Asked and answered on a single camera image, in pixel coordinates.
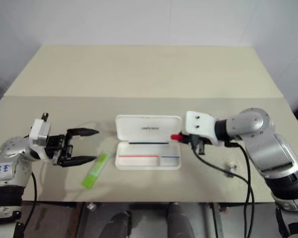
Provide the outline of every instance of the open lid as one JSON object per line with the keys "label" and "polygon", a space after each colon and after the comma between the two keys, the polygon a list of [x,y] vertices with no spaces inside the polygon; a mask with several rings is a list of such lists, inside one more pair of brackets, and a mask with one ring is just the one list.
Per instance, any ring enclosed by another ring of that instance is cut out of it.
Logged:
{"label": "open lid", "polygon": [[168,142],[181,131],[181,117],[118,115],[118,139],[129,142]]}

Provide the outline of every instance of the green highlighter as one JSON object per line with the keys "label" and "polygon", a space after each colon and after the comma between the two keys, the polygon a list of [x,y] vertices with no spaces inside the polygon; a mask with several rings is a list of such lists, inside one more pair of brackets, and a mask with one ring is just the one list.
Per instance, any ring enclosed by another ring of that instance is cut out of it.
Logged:
{"label": "green highlighter", "polygon": [[108,159],[110,158],[110,153],[103,152],[97,159],[94,167],[87,174],[84,181],[81,183],[82,186],[90,189],[93,187],[94,183],[97,181],[101,171],[105,167]]}

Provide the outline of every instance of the red object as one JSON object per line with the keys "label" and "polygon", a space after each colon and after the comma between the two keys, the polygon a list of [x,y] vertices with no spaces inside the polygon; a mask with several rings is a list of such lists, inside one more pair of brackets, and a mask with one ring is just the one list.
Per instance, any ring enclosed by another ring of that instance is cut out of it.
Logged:
{"label": "red object", "polygon": [[182,140],[183,135],[177,134],[177,135],[171,135],[172,140]]}

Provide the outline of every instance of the table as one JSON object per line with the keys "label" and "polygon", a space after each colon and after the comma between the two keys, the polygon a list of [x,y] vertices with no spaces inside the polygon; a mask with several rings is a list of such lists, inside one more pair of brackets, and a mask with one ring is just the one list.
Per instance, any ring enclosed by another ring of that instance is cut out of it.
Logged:
{"label": "table", "polygon": [[[250,107],[270,114],[298,156],[298,122],[252,48],[43,46],[0,101],[0,145],[27,135],[43,112],[51,135],[73,127],[100,131],[73,140],[74,155],[113,155],[94,187],[80,185],[93,162],[70,168],[36,162],[41,201],[244,202],[246,185],[206,167],[187,145],[178,170],[116,169],[115,117],[182,117],[192,110],[224,119]],[[235,163],[246,176],[238,149],[207,146],[204,158],[221,167]],[[273,201],[251,167],[256,202]],[[31,182],[23,199],[33,199]]]}

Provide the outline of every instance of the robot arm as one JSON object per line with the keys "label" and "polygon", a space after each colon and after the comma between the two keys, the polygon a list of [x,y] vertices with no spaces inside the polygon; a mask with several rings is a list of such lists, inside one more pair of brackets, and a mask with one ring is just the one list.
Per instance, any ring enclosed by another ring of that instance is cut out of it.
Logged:
{"label": "robot arm", "polygon": [[[218,146],[220,141],[242,140],[278,206],[281,233],[284,237],[294,233],[291,224],[298,224],[298,159],[288,142],[275,133],[275,126],[264,110],[247,109],[225,120],[187,112],[183,134],[200,137],[199,154],[204,154],[205,144]],[[180,141],[188,143],[187,138]]]}
{"label": "robot arm", "polygon": [[2,237],[13,237],[13,234],[6,236],[12,227],[18,231],[22,229],[22,224],[14,221],[21,217],[22,195],[31,176],[32,162],[42,160],[68,167],[96,158],[72,157],[70,141],[74,135],[89,136],[98,131],[75,128],[69,129],[66,135],[49,136],[51,124],[46,122],[47,117],[48,114],[43,114],[41,119],[35,120],[29,136],[11,138],[0,147],[0,227],[9,227],[0,229],[4,234]]}

